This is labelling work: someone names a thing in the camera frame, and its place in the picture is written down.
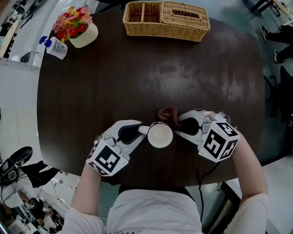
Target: white cup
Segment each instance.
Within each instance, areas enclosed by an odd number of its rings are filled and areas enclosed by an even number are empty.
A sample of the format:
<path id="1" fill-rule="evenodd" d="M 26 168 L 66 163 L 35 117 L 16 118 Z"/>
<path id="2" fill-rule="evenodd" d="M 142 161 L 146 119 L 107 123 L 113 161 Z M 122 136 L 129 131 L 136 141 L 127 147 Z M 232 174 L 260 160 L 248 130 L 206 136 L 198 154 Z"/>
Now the white cup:
<path id="1" fill-rule="evenodd" d="M 168 146 L 173 139 L 171 127 L 163 122 L 154 122 L 151 126 L 140 126 L 138 131 L 147 135 L 149 143 L 156 148 Z"/>

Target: white flower pot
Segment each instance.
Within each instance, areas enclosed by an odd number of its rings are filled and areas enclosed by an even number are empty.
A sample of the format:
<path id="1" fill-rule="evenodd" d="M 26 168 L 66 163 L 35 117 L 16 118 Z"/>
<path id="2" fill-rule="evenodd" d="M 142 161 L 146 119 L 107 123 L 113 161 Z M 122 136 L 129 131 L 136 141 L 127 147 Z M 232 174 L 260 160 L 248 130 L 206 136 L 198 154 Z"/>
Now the white flower pot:
<path id="1" fill-rule="evenodd" d="M 88 25 L 86 31 L 77 38 L 70 38 L 70 42 L 76 48 L 81 48 L 96 40 L 98 37 L 98 28 L 93 23 Z"/>

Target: brown cloth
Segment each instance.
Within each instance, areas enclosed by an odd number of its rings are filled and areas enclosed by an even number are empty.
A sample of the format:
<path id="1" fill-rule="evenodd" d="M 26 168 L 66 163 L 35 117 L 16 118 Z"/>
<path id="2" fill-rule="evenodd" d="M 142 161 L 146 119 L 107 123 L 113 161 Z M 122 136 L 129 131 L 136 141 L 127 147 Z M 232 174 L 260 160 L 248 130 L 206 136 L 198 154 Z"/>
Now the brown cloth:
<path id="1" fill-rule="evenodd" d="M 178 129 L 183 127 L 182 124 L 178 124 L 177 107 L 169 107 L 159 110 L 157 116 L 160 121 L 168 124 L 172 129 Z"/>

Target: cup handle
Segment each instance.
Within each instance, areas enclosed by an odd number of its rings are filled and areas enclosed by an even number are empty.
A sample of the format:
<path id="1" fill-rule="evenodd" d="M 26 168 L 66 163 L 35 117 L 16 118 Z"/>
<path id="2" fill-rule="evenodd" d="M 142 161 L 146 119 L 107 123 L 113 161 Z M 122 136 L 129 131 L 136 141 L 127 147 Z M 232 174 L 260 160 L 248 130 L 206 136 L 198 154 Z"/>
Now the cup handle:
<path id="1" fill-rule="evenodd" d="M 140 126 L 140 127 L 138 128 L 138 131 L 139 131 L 140 133 L 142 133 L 142 134 L 147 135 L 147 132 L 148 132 L 149 129 L 150 129 L 150 127 L 148 127 L 148 126 Z"/>

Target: wicker basket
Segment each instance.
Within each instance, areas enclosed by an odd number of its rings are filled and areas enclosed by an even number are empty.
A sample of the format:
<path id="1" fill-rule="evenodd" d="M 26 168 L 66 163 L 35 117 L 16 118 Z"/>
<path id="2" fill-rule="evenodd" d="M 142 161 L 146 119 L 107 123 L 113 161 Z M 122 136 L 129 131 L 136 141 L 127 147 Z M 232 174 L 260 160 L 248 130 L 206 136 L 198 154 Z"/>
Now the wicker basket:
<path id="1" fill-rule="evenodd" d="M 204 8 L 179 2 L 130 2 L 123 23 L 129 36 L 172 37 L 200 42 L 210 30 Z"/>

